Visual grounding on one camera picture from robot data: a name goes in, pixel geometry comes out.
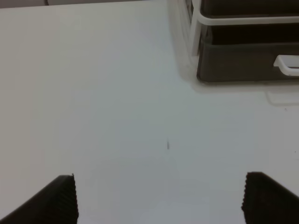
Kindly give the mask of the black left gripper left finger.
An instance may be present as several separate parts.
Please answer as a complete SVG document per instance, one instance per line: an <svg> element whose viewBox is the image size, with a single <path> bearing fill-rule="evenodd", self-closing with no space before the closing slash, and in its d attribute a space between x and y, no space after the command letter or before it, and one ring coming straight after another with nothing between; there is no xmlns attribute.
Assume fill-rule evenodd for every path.
<svg viewBox="0 0 299 224"><path fill-rule="evenodd" d="M78 201L74 175L58 176L0 222L2 224L76 224Z"/></svg>

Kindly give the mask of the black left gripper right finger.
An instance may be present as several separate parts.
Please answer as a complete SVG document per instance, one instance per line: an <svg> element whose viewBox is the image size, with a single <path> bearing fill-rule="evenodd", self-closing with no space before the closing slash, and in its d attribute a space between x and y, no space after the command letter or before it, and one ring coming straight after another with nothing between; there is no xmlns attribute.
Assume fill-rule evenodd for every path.
<svg viewBox="0 0 299 224"><path fill-rule="evenodd" d="M299 197L262 172L248 172L241 209L247 224L297 224Z"/></svg>

